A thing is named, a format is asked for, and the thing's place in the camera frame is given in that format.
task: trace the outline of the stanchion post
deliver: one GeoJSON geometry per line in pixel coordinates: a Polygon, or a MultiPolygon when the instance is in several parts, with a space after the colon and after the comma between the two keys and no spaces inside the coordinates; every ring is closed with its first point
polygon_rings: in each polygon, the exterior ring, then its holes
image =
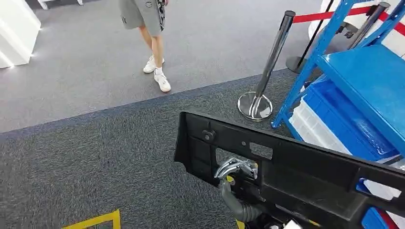
{"type": "Polygon", "coordinates": [[[374,23],[378,20],[380,15],[388,8],[390,7],[390,4],[387,2],[380,2],[377,5],[377,8],[374,10],[374,12],[367,18],[367,20],[364,22],[363,26],[357,31],[353,42],[349,45],[348,49],[352,49],[362,41],[362,39],[365,37],[365,35],[368,33],[368,31],[371,29],[371,27],[374,25],[374,23]]]}
{"type": "Polygon", "coordinates": [[[239,111],[246,117],[253,121],[263,121],[269,117],[273,111],[271,101],[263,95],[267,83],[270,79],[270,75],[276,65],[278,56],[286,41],[288,31],[291,28],[293,19],[295,17],[294,11],[286,11],[284,13],[283,21],[281,21],[280,27],[276,39],[274,40],[273,48],[271,49],[268,57],[265,69],[263,70],[262,79],[255,92],[247,92],[240,96],[238,100],[239,111]]]}
{"type": "MultiPolygon", "coordinates": [[[[333,1],[334,0],[330,0],[328,6],[326,7],[325,12],[329,12],[329,10],[333,4],[333,1]]],[[[311,47],[312,43],[314,42],[323,21],[324,21],[323,19],[319,21],[319,23],[314,31],[314,34],[312,35],[307,47],[305,48],[304,53],[301,56],[291,56],[291,57],[287,58],[286,67],[288,69],[290,69],[291,71],[298,73],[298,74],[301,73],[301,70],[304,67],[305,62],[307,61],[307,59],[305,59],[305,56],[307,55],[309,48],[311,47]]]]}

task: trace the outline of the yellow tag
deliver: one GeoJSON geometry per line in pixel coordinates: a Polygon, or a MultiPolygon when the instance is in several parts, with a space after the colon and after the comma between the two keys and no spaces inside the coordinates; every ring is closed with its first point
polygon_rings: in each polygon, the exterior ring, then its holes
{"type": "Polygon", "coordinates": [[[231,183],[232,181],[234,181],[234,178],[231,176],[226,176],[226,180],[231,183]]]}

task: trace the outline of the white sneaker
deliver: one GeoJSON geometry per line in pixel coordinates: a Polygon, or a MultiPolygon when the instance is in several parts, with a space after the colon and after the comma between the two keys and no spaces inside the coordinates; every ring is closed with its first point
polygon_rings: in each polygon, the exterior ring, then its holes
{"type": "Polygon", "coordinates": [[[155,69],[156,69],[155,58],[153,57],[153,55],[151,55],[145,67],[143,68],[143,72],[152,73],[155,69]]]}
{"type": "Polygon", "coordinates": [[[169,92],[171,90],[170,83],[167,81],[166,76],[162,73],[156,75],[155,73],[155,81],[158,82],[160,90],[163,92],[169,92]]]}

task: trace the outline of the plastic crate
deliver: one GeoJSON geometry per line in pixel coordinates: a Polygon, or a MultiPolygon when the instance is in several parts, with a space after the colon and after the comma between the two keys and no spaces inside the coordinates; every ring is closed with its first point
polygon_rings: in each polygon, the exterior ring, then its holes
{"type": "MultiPolygon", "coordinates": [[[[319,116],[307,105],[303,98],[301,98],[299,106],[294,108],[293,115],[288,121],[303,141],[341,153],[351,154],[319,116]]],[[[357,189],[369,192],[363,183],[360,183],[357,189]]],[[[375,208],[370,208],[366,212],[362,225],[366,229],[390,229],[375,208]]]]}
{"type": "Polygon", "coordinates": [[[294,108],[289,122],[304,142],[323,148],[351,154],[337,136],[322,122],[318,115],[301,98],[299,106],[294,108]]]}
{"type": "Polygon", "coordinates": [[[354,156],[378,161],[399,152],[326,77],[313,82],[304,101],[354,156]]]}

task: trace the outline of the gray carpet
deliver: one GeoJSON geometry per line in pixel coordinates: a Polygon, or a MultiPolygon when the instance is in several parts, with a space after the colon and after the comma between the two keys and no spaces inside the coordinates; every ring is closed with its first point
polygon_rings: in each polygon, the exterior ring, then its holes
{"type": "MultiPolygon", "coordinates": [[[[294,78],[273,73],[266,94],[276,110],[294,78]]],[[[172,161],[178,115],[197,110],[272,131],[269,121],[252,123],[236,108],[258,79],[0,134],[0,228],[60,228],[117,208],[124,229],[234,228],[218,190],[172,161]]],[[[289,135],[284,127],[275,132],[289,135]]]]}
{"type": "MultiPolygon", "coordinates": [[[[27,0],[43,24],[29,64],[0,69],[0,132],[164,95],[142,73],[150,52],[123,28],[117,0],[27,0]]],[[[171,0],[164,71],[172,93],[262,72],[285,10],[316,12],[320,0],[171,0]]],[[[292,27],[276,69],[308,43],[292,27]]]]}

